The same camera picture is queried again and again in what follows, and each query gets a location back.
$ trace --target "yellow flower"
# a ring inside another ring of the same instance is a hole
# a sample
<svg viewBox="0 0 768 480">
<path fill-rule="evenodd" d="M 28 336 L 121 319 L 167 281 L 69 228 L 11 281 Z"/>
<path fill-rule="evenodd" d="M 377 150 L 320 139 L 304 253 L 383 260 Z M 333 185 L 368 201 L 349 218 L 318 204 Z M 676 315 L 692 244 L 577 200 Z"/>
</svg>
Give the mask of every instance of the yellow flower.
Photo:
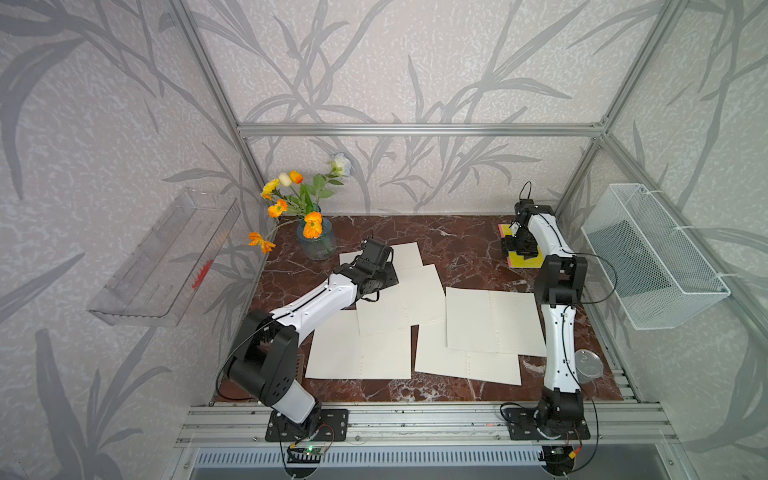
<svg viewBox="0 0 768 480">
<path fill-rule="evenodd" d="M 280 183 L 280 179 L 276 178 L 271 182 L 269 182 L 268 184 L 264 185 L 264 189 L 261 190 L 261 196 L 266 198 L 267 200 L 272 200 L 272 192 L 275 191 L 279 183 Z"/>
</svg>

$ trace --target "black cable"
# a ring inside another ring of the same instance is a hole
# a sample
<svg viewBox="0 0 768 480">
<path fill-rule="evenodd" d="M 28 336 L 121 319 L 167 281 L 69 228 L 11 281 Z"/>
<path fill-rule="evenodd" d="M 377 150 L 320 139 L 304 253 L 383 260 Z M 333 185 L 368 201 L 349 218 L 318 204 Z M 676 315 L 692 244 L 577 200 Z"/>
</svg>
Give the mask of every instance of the black cable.
<svg viewBox="0 0 768 480">
<path fill-rule="evenodd" d="M 571 374 L 571 378 L 573 378 L 573 380 L 576 382 L 576 385 L 578 385 L 578 388 L 583 392 L 584 389 L 581 388 L 581 384 L 578 381 L 578 377 L 576 375 L 574 375 L 573 370 L 571 370 L 571 365 L 568 363 L 568 354 L 566 353 L 568 350 L 565 348 L 565 311 L 561 315 L 560 321 L 562 323 L 562 325 L 560 325 L 560 327 L 561 327 L 561 330 L 560 330 L 560 340 L 562 340 L 562 342 L 563 342 L 563 356 L 565 357 L 565 366 L 567 366 L 568 372 Z M 587 465 L 589 465 L 589 462 L 591 462 L 592 459 L 594 458 L 594 454 L 597 453 L 597 451 L 598 451 L 598 444 L 600 443 L 600 420 L 598 419 L 598 408 L 597 408 L 597 406 L 595 406 L 594 400 L 591 397 L 590 397 L 590 401 L 592 402 L 592 409 L 594 410 L 594 424 L 595 424 L 595 428 L 597 429 L 597 432 L 595 433 L 596 437 L 594 439 L 594 450 L 592 450 L 592 455 L 590 455 L 590 457 L 589 457 L 589 459 L 587 460 L 586 463 L 584 463 L 579 468 L 575 468 L 575 469 L 571 470 L 568 473 L 568 475 L 570 475 L 573 472 L 578 472 L 582 468 L 584 468 Z"/>
<path fill-rule="evenodd" d="M 288 473 L 286 457 L 283 454 L 283 433 L 280 431 L 280 421 L 277 418 L 275 418 L 275 427 L 277 427 L 277 443 L 280 445 L 280 460 L 283 460 L 283 470 L 285 471 L 286 475 L 292 478 L 293 476 Z"/>
<path fill-rule="evenodd" d="M 520 405 L 520 404 L 519 404 L 519 403 L 517 403 L 517 402 L 504 402 L 504 403 L 502 403 L 501 405 L 499 405 L 499 406 L 498 406 L 498 412 L 499 412 L 499 413 L 502 415 L 502 419 L 503 419 L 505 422 L 507 422 L 507 423 L 511 423 L 512 425 L 517 425 L 518 427 L 519 427 L 519 426 L 521 426 L 521 425 L 520 425 L 519 423 L 517 423 L 517 422 L 513 422 L 513 421 L 512 421 L 512 420 L 511 420 L 509 417 L 507 417 L 507 415 L 504 413 L 504 407 L 506 407 L 506 406 L 509 406 L 509 405 L 514 405 L 514 406 L 517 406 L 518 408 L 525 410 L 527 413 L 531 413 L 531 412 L 535 411 L 535 409 L 530 409 L 530 408 L 528 408 L 528 407 L 524 407 L 524 406 Z"/>
<path fill-rule="evenodd" d="M 549 223 L 549 220 L 547 220 L 547 217 L 545 217 L 545 216 L 544 216 L 544 215 L 542 215 L 542 214 L 536 214 L 536 215 L 540 216 L 540 217 L 541 217 L 541 219 L 542 219 L 542 220 L 543 220 L 543 221 L 544 221 L 544 222 L 545 222 L 545 223 L 546 223 L 546 224 L 549 226 L 549 228 L 550 228 L 550 229 L 552 230 L 552 232 L 554 233 L 554 236 L 555 236 L 555 238 L 557 238 L 557 239 L 558 239 L 558 243 L 560 244 L 560 248 L 561 248 L 561 249 L 562 249 L 562 250 L 563 250 L 565 253 L 569 253 L 569 254 L 571 254 L 571 255 L 588 255 L 588 256 L 590 256 L 590 257 L 597 257 L 597 258 L 599 258 L 600 260 L 602 260 L 602 261 L 604 261 L 605 263 L 607 263 L 607 264 L 608 264 L 608 266 L 611 268 L 611 270 L 613 270 L 613 272 L 614 272 L 614 281 L 613 281 L 613 284 L 614 284 L 614 288 L 611 290 L 611 292 L 610 292 L 608 295 L 606 295 L 606 296 L 605 296 L 605 298 L 603 298 L 602 300 L 598 300 L 597 302 L 582 302 L 582 301 L 580 301 L 580 300 L 579 300 L 579 303 L 581 303 L 582 305 L 594 305 L 595 303 L 603 303 L 605 300 L 608 300 L 609 298 L 611 298 L 611 295 L 613 295 L 613 294 L 614 294 L 614 292 L 616 291 L 616 285 L 617 285 L 617 283 L 618 283 L 618 281 L 619 281 L 619 277 L 618 277 L 618 274 L 616 273 L 616 267 L 614 266 L 614 264 L 612 264 L 611 262 L 609 262 L 609 261 L 608 261 L 608 260 L 606 260 L 605 258 L 601 257 L 600 255 L 595 255 L 594 253 L 587 253 L 587 252 L 569 252 L 569 251 L 567 251 L 567 250 L 565 249 L 565 247 L 563 247 L 563 242 L 562 242 L 562 240 L 560 240 L 560 235 L 558 234 L 558 231 L 557 231 L 557 230 L 556 230 L 556 229 L 555 229 L 555 228 L 552 226 L 552 224 L 551 224 L 551 223 Z"/>
<path fill-rule="evenodd" d="M 312 298 L 308 299 L 306 302 L 304 302 L 304 303 L 302 303 L 301 305 L 299 305 L 298 307 L 296 307 L 296 309 L 295 309 L 295 310 L 298 310 L 298 309 L 300 309 L 301 307 L 305 306 L 307 303 L 311 302 L 312 300 L 314 300 L 315 298 L 317 298 L 318 296 L 320 296 L 320 295 L 321 295 L 323 292 L 325 292 L 325 290 L 320 290 L 320 291 L 319 291 L 317 294 L 315 294 L 315 295 L 314 295 Z M 288 315 L 290 315 L 292 312 L 293 312 L 293 311 L 291 311 L 291 312 L 285 312 L 283 315 L 280 315 L 280 316 L 278 316 L 278 317 L 275 317 L 275 318 L 273 318 L 271 321 L 269 321 L 269 322 L 265 323 L 264 325 L 259 325 L 259 326 L 258 326 L 258 327 L 257 327 L 257 328 L 256 328 L 256 329 L 253 331 L 253 333 L 251 333 L 251 334 L 250 334 L 250 335 L 249 335 L 249 336 L 248 336 L 248 337 L 247 337 L 245 340 L 243 340 L 242 342 L 240 342 L 240 345 L 238 345 L 238 346 L 236 346 L 235 348 L 233 348 L 233 349 L 232 349 L 232 352 L 230 352 L 230 355 L 227 357 L 227 359 L 226 359 L 226 360 L 224 360 L 224 363 L 221 365 L 221 368 L 219 369 L 219 372 L 216 374 L 216 379 L 214 380 L 214 387 L 216 388 L 216 394 L 217 394 L 218 396 L 220 396 L 221 398 L 223 398 L 223 399 L 225 399 L 225 400 L 229 400 L 230 402 L 246 402 L 247 400 L 251 400 L 251 399 L 253 398 L 252 396 L 249 396 L 249 397 L 248 397 L 248 398 L 246 398 L 246 399 L 232 399 L 232 398 L 230 398 L 230 397 L 228 397 L 228 396 L 222 395 L 222 394 L 221 394 L 221 391 L 219 390 L 219 387 L 221 386 L 221 385 L 220 385 L 221 374 L 222 374 L 222 372 L 224 371 L 224 369 L 227 367 L 227 364 L 229 363 L 230 359 L 232 359 L 232 357 L 234 356 L 234 354 L 235 354 L 235 352 L 237 351 L 237 349 L 239 349 L 241 346 L 245 345 L 245 342 L 247 342 L 248 340 L 252 339 L 252 338 L 253 338 L 253 336 L 254 336 L 254 335 L 256 335 L 256 334 L 259 332 L 259 330 L 262 330 L 262 329 L 265 329 L 265 328 L 267 328 L 268 326 L 270 326 L 270 325 L 272 325 L 273 323 L 275 323 L 277 320 L 279 320 L 279 319 L 281 319 L 281 318 L 283 318 L 283 317 L 285 317 L 285 316 L 288 316 Z"/>
<path fill-rule="evenodd" d="M 365 298 L 364 296 L 361 296 L 360 299 L 361 300 L 365 300 L 366 302 L 370 302 L 370 303 L 378 302 L 379 301 L 379 295 L 381 295 L 380 292 L 381 292 L 381 290 L 377 290 L 376 291 L 376 300 L 371 300 L 370 298 Z"/>
<path fill-rule="evenodd" d="M 528 180 L 523 184 L 523 188 L 520 189 L 520 193 L 518 194 L 518 200 L 523 199 L 523 190 L 525 190 L 526 185 L 528 185 L 528 198 L 526 200 L 531 199 L 531 190 L 533 190 L 533 183 L 530 180 Z"/>
<path fill-rule="evenodd" d="M 571 473 L 578 472 L 582 468 L 589 465 L 589 462 L 591 462 L 592 459 L 594 458 L 594 454 L 598 452 L 598 444 L 600 443 L 600 421 L 598 420 L 598 408 L 597 406 L 595 406 L 594 400 L 592 398 L 590 398 L 589 400 L 590 402 L 592 402 L 592 409 L 594 410 L 594 426 L 597 429 L 597 432 L 595 433 L 596 437 L 594 439 L 594 450 L 592 450 L 592 455 L 589 455 L 589 459 L 587 460 L 587 462 L 584 463 L 581 467 L 574 468 L 573 470 L 571 470 Z"/>
</svg>

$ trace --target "brown marble surface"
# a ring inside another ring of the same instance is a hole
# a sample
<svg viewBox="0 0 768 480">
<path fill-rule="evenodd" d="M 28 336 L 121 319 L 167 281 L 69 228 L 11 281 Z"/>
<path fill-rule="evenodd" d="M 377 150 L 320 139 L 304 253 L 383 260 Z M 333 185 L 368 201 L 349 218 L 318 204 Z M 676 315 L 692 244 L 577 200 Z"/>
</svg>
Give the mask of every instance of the brown marble surface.
<svg viewBox="0 0 768 480">
<path fill-rule="evenodd" d="M 390 245 L 417 242 L 425 265 L 434 263 L 443 286 L 487 290 L 532 292 L 536 269 L 509 269 L 502 258 L 498 224 L 510 217 L 330 217 L 339 253 L 359 249 L 369 234 Z M 339 263 L 308 260 L 296 238 L 293 224 L 278 231 L 277 247 L 266 263 L 252 308 L 270 311 L 302 296 L 323 282 Z M 574 326 L 576 349 L 589 349 L 603 358 L 600 344 L 586 313 L 580 308 Z M 411 327 L 411 368 L 415 363 L 417 326 Z M 300 347 L 304 367 L 309 358 L 312 335 Z M 521 386 L 459 379 L 412 371 L 407 380 L 303 379 L 303 387 L 324 402 L 386 401 L 523 401 L 538 400 L 544 378 L 545 359 L 520 356 Z M 610 369 L 604 376 L 583 386 L 587 398 L 621 400 Z M 221 392 L 232 398 L 248 395 L 224 380 Z"/>
</svg>

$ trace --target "black mounting plate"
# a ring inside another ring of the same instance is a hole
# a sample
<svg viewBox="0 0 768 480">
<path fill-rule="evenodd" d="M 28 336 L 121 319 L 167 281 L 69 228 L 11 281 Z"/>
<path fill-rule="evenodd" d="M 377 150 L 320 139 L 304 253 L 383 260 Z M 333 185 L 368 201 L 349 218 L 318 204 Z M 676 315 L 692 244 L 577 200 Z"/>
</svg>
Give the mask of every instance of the black mounting plate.
<svg viewBox="0 0 768 480">
<path fill-rule="evenodd" d="M 552 440 L 544 437 L 544 435 L 538 431 L 536 419 L 531 412 L 527 412 L 523 409 L 506 409 L 504 414 L 509 421 L 507 429 L 509 430 L 510 440 Z M 557 427 L 557 429 L 559 432 L 563 432 L 562 436 L 556 438 L 557 440 L 565 440 L 566 433 L 572 442 L 578 442 L 579 438 L 582 440 L 588 440 L 590 438 L 587 423 L 583 421 L 581 424 L 577 425 L 577 428 L 573 428 L 572 426 L 566 428 L 563 426 Z"/>
<path fill-rule="evenodd" d="M 286 431 L 286 417 L 281 415 L 277 416 L 277 411 L 273 410 L 270 415 L 270 423 L 266 427 L 265 440 L 268 442 L 277 443 L 278 440 L 283 444 L 290 445 L 300 438 L 291 435 Z M 323 426 L 315 436 L 315 440 L 318 442 L 344 442 L 346 440 L 346 428 L 349 422 L 349 410 L 347 409 L 321 409 L 320 410 L 320 425 L 325 423 L 330 429 Z M 282 434 L 282 438 L 278 438 L 278 430 Z"/>
</svg>

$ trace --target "transparent shelf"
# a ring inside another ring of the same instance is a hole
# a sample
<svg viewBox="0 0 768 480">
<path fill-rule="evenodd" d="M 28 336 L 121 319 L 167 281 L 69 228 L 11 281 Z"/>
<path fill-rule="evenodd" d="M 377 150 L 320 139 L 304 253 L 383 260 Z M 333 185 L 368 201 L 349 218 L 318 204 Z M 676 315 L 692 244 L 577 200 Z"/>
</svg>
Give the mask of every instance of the transparent shelf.
<svg viewBox="0 0 768 480">
<path fill-rule="evenodd" d="M 239 215 L 235 197 L 185 188 L 88 311 L 110 325 L 178 325 Z"/>
</svg>

